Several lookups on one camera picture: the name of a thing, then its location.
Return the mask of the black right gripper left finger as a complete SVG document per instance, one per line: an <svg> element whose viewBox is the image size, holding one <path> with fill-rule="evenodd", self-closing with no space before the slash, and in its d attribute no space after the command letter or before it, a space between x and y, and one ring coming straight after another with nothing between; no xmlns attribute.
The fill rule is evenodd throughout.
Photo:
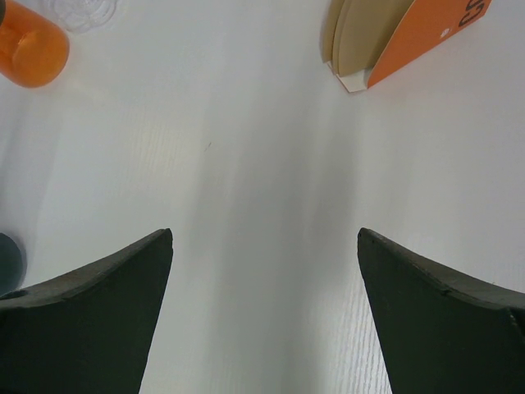
<svg viewBox="0 0 525 394"><path fill-rule="evenodd" d="M3 393L137 393L173 257L169 229L1 299Z"/></svg>

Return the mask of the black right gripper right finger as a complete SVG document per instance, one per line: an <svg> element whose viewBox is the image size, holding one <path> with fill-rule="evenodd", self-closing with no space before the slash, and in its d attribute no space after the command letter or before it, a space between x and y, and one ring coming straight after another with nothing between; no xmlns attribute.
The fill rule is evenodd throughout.
<svg viewBox="0 0 525 394"><path fill-rule="evenodd" d="M524 295L363 228L358 264L394 393L522 393Z"/></svg>

